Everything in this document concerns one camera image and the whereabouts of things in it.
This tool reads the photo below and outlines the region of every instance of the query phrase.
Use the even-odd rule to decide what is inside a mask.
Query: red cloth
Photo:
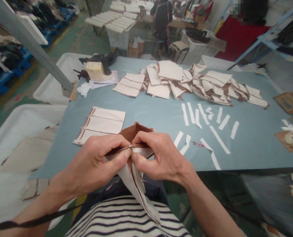
[[[223,23],[216,34],[216,37],[225,40],[225,52],[219,52],[215,57],[235,61],[244,53],[255,41],[255,39],[268,31],[268,26],[242,25],[238,18],[230,15]]]

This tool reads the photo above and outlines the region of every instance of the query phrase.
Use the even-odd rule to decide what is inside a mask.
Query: striped shirt
[[[152,203],[160,213],[161,226],[146,214],[133,196],[121,196],[91,207],[65,236],[190,236],[168,206]]]

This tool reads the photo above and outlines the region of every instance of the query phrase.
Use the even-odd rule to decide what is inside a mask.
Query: small scissors
[[[196,146],[202,147],[202,148],[206,147],[204,144],[201,144],[201,143],[197,143],[197,142],[191,142],[191,143],[196,145]]]

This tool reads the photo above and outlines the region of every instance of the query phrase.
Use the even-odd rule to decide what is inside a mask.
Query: person
[[[146,196],[160,213],[160,226],[150,219],[142,206],[128,194],[128,190],[119,184],[120,180],[111,186],[108,184],[126,165],[127,160],[132,159],[137,169],[150,177],[149,180],[170,180],[185,187],[192,211],[206,236],[244,236],[200,180],[192,164],[177,150],[168,134],[140,131],[132,143],[147,143],[155,153],[154,159],[147,160],[128,148],[113,160],[105,162],[105,154],[113,148],[128,147],[130,142],[122,135],[90,137],[68,167],[58,173],[48,188],[13,221],[22,223],[54,213],[73,198],[89,194],[82,206],[82,210],[87,209],[86,212],[80,211],[81,217],[66,236],[189,236],[185,227],[163,203],[165,198],[158,187],[149,190],[152,184],[144,181]],[[93,198],[90,193],[100,187],[100,195]],[[49,222],[31,228],[7,229],[0,231],[0,236],[45,236],[48,227]]]
[[[160,43],[159,56],[165,46],[165,51],[168,54],[169,27],[168,24],[173,20],[173,5],[168,0],[157,0],[151,9],[151,15],[154,16],[154,37],[164,42]]]

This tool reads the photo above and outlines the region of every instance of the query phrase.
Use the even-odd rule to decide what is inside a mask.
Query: factory floor
[[[101,36],[96,36],[93,32],[92,25],[84,22],[86,17],[87,13],[82,12],[71,22],[70,26],[62,30],[61,35],[54,40],[51,47],[46,49],[48,55],[54,62],[57,62],[61,55],[67,52],[87,55],[110,52],[106,31],[103,31]],[[16,107],[22,104],[44,104],[41,101],[35,100],[33,93],[47,74],[48,71],[44,66],[38,62],[34,62],[25,75],[21,78],[10,80],[6,86],[9,86],[11,89],[7,94],[0,95],[0,126]],[[227,198],[221,187],[218,173],[204,172],[200,173],[199,176],[220,202],[226,203]],[[172,212],[180,220],[184,220],[184,224],[192,236],[204,236],[192,212],[185,217],[190,207],[185,189],[173,182],[164,182],[164,186]],[[64,236],[71,226],[73,215],[73,212],[66,214],[62,221],[50,230],[46,236]],[[260,228],[249,224],[237,215],[231,214],[231,216],[247,236],[266,236]]]

